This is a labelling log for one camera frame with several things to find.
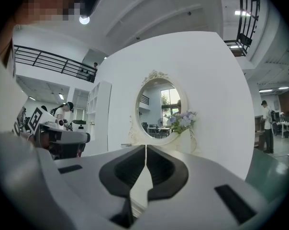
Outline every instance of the white mirror frame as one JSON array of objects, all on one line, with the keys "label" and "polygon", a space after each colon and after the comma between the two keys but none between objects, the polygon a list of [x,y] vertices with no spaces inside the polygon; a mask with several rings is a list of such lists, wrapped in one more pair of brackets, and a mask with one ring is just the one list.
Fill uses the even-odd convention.
[{"label": "white mirror frame", "polygon": [[180,100],[181,100],[181,112],[187,112],[188,109],[188,102],[186,95],[181,88],[181,86],[174,80],[170,79],[167,74],[164,74],[162,72],[157,72],[153,70],[148,77],[144,78],[144,81],[142,82],[142,85],[137,92],[136,99],[133,103],[133,109],[132,109],[132,115],[131,118],[131,128],[129,132],[129,141],[133,145],[156,145],[156,146],[164,146],[171,142],[173,142],[179,135],[178,133],[172,132],[168,137],[157,139],[154,137],[151,137],[141,126],[140,118],[139,118],[139,103],[140,98],[146,89],[147,83],[151,81],[156,80],[167,80],[169,83],[171,83],[176,90],[178,91]]}]

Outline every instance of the fluorescent light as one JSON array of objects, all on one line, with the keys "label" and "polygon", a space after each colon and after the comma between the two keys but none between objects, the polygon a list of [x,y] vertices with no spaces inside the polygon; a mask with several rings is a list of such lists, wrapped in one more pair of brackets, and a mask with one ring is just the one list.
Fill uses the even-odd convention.
[{"label": "fluorescent light", "polygon": [[[240,15],[240,13],[241,13],[240,10],[236,10],[236,11],[235,11],[235,15]],[[247,12],[245,12],[245,11],[242,11],[242,16],[246,16],[246,15],[247,15],[247,16],[251,16],[249,13],[247,13]]]},{"label": "fluorescent light", "polygon": [[273,90],[260,90],[259,92],[264,93],[264,92],[271,92],[271,91],[273,91]]},{"label": "fluorescent light", "polygon": [[242,46],[238,47],[238,45],[234,45],[234,46],[231,46],[230,48],[242,48]]},{"label": "fluorescent light", "polygon": [[82,17],[80,16],[80,17],[79,17],[79,21],[81,22],[81,24],[86,25],[86,24],[89,23],[90,18],[89,18],[89,17],[87,17],[87,18],[82,18]]}]

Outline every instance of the oval mirror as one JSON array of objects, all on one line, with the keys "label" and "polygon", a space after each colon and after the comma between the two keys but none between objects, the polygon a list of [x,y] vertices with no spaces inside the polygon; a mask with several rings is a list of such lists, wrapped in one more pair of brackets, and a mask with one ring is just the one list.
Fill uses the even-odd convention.
[{"label": "oval mirror", "polygon": [[139,101],[139,123],[144,131],[156,139],[171,134],[171,115],[181,112],[180,96],[176,88],[165,79],[149,81]]}]

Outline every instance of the black metal railing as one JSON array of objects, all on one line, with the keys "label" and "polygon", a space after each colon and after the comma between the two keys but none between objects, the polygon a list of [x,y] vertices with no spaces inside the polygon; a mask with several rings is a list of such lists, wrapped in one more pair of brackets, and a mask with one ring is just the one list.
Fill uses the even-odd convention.
[{"label": "black metal railing", "polygon": [[145,95],[142,95],[140,97],[140,102],[142,102],[143,104],[149,105],[149,97],[146,97]]},{"label": "black metal railing", "polygon": [[86,64],[35,48],[15,45],[15,61],[94,82],[97,69]]},{"label": "black metal railing", "polygon": [[255,33],[260,10],[260,0],[240,0],[240,15],[237,38],[224,41],[235,55],[246,56],[248,48],[252,43],[252,36]]}]

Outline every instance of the black pants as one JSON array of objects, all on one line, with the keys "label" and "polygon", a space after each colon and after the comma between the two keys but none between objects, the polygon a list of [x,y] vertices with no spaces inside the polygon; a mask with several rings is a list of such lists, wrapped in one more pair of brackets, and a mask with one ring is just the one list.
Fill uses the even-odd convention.
[{"label": "black pants", "polygon": [[273,153],[273,134],[272,129],[265,129],[265,140],[267,144],[267,152]]}]

